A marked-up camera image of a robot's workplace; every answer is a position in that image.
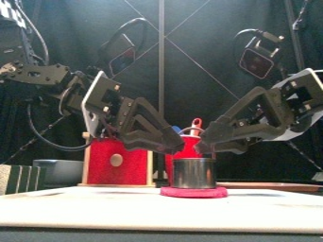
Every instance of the black cable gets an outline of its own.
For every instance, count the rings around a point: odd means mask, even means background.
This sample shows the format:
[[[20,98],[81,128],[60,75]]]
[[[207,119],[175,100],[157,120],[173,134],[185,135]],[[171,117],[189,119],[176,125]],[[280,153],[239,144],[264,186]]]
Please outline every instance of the black cable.
[[[148,30],[148,22],[144,18],[136,18],[129,20],[127,23],[124,23],[120,28],[117,29],[117,31],[115,32],[115,34],[112,35],[111,39],[108,42],[105,42],[101,47],[98,48],[98,55],[104,54],[108,50],[108,47],[116,42],[117,38],[120,37],[120,35],[123,33],[127,32],[128,29],[131,29],[133,26],[136,25],[143,25],[143,39],[141,42],[139,44],[139,46],[136,47],[136,51],[140,51],[145,40],[147,40],[147,30]]]
[[[28,109],[26,109],[26,111],[28,111],[28,121],[29,121],[29,126],[30,126],[30,129],[32,129],[33,133],[34,133],[34,136],[36,136],[36,137],[37,137],[37,138],[38,138],[45,144],[48,144],[50,147],[53,147],[53,148],[56,148],[56,149],[58,149],[58,150],[61,150],[61,151],[74,152],[74,151],[81,151],[81,150],[86,149],[86,148],[90,146],[90,143],[92,143],[92,140],[93,140],[92,136],[89,136],[88,143],[86,143],[85,145],[80,146],[80,147],[64,147],[64,146],[60,146],[60,145],[52,143],[49,140],[46,140],[46,139],[40,135],[40,133],[38,133],[38,132],[36,131],[36,129],[34,129],[34,124],[33,124],[33,119],[32,119],[32,105],[30,105],[30,103],[28,104]]]
[[[255,28],[248,28],[248,29],[244,29],[241,30],[235,38],[233,38],[233,43],[232,43],[232,56],[233,56],[233,61],[235,63],[239,65],[239,61],[237,61],[237,55],[236,55],[236,45],[237,45],[237,40],[241,36],[245,36],[245,35],[252,35],[253,37],[260,37],[263,35],[263,31],[260,29],[255,29]]]
[[[40,35],[40,33],[38,33],[38,31],[37,31],[32,21],[29,20],[25,12],[22,11],[21,7],[18,6],[18,4],[16,2],[14,2],[14,7],[16,7],[17,11],[20,12],[20,14],[22,15],[28,25],[30,26],[32,30],[34,31],[36,37],[40,40],[40,43],[41,43],[41,46],[42,46],[42,51],[44,51],[44,64],[48,65],[48,63],[49,63],[49,54],[48,54],[48,48],[46,48],[46,44],[44,42],[44,39],[41,37],[41,35]]]

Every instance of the silver cylinder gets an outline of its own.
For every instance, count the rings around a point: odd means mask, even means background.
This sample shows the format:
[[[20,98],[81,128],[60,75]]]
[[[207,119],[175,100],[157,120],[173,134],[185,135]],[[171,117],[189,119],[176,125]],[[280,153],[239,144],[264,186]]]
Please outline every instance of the silver cylinder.
[[[173,159],[171,187],[216,188],[215,162],[208,158]]]

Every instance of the table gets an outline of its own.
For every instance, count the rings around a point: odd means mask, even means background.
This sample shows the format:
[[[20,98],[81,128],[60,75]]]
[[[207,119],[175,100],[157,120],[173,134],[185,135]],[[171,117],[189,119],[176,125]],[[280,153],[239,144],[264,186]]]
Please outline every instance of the table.
[[[323,197],[228,189],[223,199],[180,199],[159,192],[159,188],[76,186],[1,196],[0,238],[323,241]]]

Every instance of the black curtain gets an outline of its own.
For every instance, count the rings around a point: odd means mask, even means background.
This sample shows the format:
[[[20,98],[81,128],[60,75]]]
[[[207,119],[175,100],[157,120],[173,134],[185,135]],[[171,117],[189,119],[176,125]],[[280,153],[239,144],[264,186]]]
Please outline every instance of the black curtain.
[[[292,2],[295,16],[303,6]],[[312,0],[304,14],[304,26],[299,30],[305,67],[321,69],[321,7]],[[29,0],[24,9],[34,21],[49,48],[50,64],[61,63],[72,70],[85,72],[97,59],[97,49],[116,29],[131,19],[144,17],[149,21],[148,40],[140,59],[116,76],[123,95],[143,96],[157,109],[159,102],[159,1],[157,0]],[[297,72],[289,36],[288,13],[281,0],[165,0],[165,96],[164,116],[180,128],[191,126],[200,117],[203,127],[215,120],[255,86],[269,88],[281,79],[275,72],[271,79],[259,80],[236,66],[232,55],[233,37],[239,31],[256,28],[276,36],[284,36],[281,64],[288,73]],[[136,41],[140,33],[129,31]],[[32,34],[34,51],[41,55],[38,41]],[[241,40],[244,47],[249,40]],[[8,144],[1,140],[1,159],[5,160],[33,137],[26,125],[25,104],[18,104],[14,122],[8,126],[10,99],[1,91],[1,133],[12,133]],[[54,107],[34,107],[37,128],[57,119]],[[311,159],[323,166],[315,156],[321,152],[321,121],[292,142]],[[84,125],[81,117],[68,117],[48,134],[54,142],[66,146],[80,145]],[[33,159],[81,160],[82,152],[65,153],[36,142],[12,163],[29,164]],[[249,147],[243,155],[217,154],[219,178],[248,180],[309,180],[317,171],[297,151],[284,142],[261,142]]]

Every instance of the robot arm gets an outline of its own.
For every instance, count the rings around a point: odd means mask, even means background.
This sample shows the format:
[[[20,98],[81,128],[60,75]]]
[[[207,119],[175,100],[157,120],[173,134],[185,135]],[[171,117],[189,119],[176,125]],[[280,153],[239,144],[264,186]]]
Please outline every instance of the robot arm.
[[[120,95],[121,84],[101,71],[94,79],[81,72],[70,73],[60,64],[34,66],[18,61],[0,69],[9,92],[24,100],[49,96],[58,101],[58,112],[82,114],[92,137],[112,137],[127,149],[143,148],[159,153],[176,153],[184,147],[180,136],[148,101]],[[32,86],[33,91],[17,94],[16,86]]]
[[[256,87],[219,119],[196,144],[199,153],[247,151],[259,141],[284,141],[303,134],[323,115],[323,85],[305,69],[269,90]]]

